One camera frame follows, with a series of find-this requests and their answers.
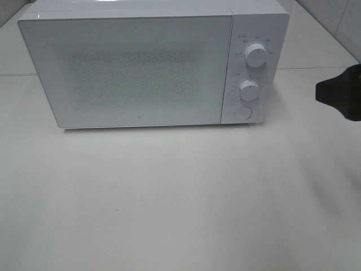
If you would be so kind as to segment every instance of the round button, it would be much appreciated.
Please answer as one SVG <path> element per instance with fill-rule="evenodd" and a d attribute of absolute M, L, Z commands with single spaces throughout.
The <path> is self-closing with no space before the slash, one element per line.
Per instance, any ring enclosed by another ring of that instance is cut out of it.
<path fill-rule="evenodd" d="M 239 96 L 242 100 L 255 100 L 259 96 L 259 84 L 253 80 L 244 81 L 239 86 Z"/>
<path fill-rule="evenodd" d="M 249 45 L 245 50 L 245 59 L 248 65 L 258 68 L 267 61 L 268 49 L 262 43 L 254 43 Z"/>
<path fill-rule="evenodd" d="M 248 120 L 252 116 L 252 109 L 247 106 L 238 108 L 236 110 L 235 116 L 239 120 Z"/>

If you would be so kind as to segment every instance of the microwave door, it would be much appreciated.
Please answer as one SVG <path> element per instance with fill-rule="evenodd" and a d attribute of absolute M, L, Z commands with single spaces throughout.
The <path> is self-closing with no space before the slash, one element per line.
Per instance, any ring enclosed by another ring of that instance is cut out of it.
<path fill-rule="evenodd" d="M 20 21 L 61 128 L 221 122 L 231 16 Z"/>

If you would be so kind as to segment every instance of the control panel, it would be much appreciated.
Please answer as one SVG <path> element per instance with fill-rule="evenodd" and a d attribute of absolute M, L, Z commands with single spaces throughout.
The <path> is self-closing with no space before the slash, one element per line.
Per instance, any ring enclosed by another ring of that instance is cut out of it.
<path fill-rule="evenodd" d="M 234 15 L 222 124 L 264 120 L 288 19 L 288 14 Z"/>

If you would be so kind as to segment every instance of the power level knob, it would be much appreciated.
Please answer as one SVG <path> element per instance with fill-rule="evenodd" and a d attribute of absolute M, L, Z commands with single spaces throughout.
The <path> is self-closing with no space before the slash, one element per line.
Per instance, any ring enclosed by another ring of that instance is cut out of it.
<path fill-rule="evenodd" d="M 253 68 L 258 68 L 265 64 L 267 56 L 268 48 L 260 42 L 249 45 L 245 50 L 246 62 Z"/>
<path fill-rule="evenodd" d="M 253 80 L 244 81 L 239 86 L 239 95 L 242 100 L 255 100 L 259 96 L 259 84 Z"/>

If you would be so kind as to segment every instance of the microwave cabinet top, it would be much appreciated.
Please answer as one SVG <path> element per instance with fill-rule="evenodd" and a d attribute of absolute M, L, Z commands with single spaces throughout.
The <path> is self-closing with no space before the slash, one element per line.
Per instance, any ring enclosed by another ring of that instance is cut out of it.
<path fill-rule="evenodd" d="M 277 0 L 37 0 L 20 21 L 285 13 Z"/>

